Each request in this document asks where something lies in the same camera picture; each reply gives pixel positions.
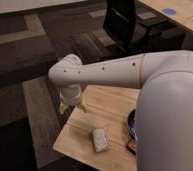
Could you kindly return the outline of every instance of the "patterned carpet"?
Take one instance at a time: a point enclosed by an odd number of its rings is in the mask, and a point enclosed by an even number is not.
[[[111,54],[103,45],[104,8],[99,2],[0,18],[0,170],[93,170],[52,149],[72,109],[58,115],[57,89],[45,75],[69,53],[84,63]]]

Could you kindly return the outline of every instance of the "blue object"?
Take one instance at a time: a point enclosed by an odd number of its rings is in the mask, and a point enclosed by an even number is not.
[[[165,8],[162,10],[162,12],[164,12],[165,14],[168,14],[168,15],[175,15],[177,13],[176,10],[171,9],[171,8]]]
[[[135,138],[135,110],[133,110],[128,116],[128,129],[130,135]]]

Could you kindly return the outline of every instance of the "office chair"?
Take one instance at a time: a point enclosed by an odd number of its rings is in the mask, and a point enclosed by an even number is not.
[[[107,0],[107,12],[103,28],[117,46],[128,53],[131,49],[136,50],[147,42],[151,28],[166,19],[156,18],[156,23],[142,21],[136,16],[134,0]]]

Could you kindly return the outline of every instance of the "desk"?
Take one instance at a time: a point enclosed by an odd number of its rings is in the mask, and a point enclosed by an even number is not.
[[[165,15],[177,25],[193,34],[193,21],[190,20],[193,10],[193,0],[137,0],[150,9]],[[177,11],[175,15],[167,15],[162,10],[171,8]]]
[[[126,151],[129,140],[126,120],[135,108],[139,91],[88,86],[84,92],[87,113],[75,108],[58,136],[54,149],[99,170],[136,171],[136,161]],[[94,152],[91,131],[106,129],[110,150]]]

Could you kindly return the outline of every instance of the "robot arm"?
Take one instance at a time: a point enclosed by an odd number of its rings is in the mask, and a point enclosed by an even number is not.
[[[49,78],[60,87],[61,101],[66,105],[75,106],[81,102],[81,84],[139,89],[166,60],[186,58],[190,53],[147,53],[90,65],[82,65],[79,57],[70,54],[49,70]]]
[[[138,170],[193,170],[193,52],[147,53],[90,65],[67,55],[49,77],[69,105],[80,103],[81,84],[141,88],[135,125]]]

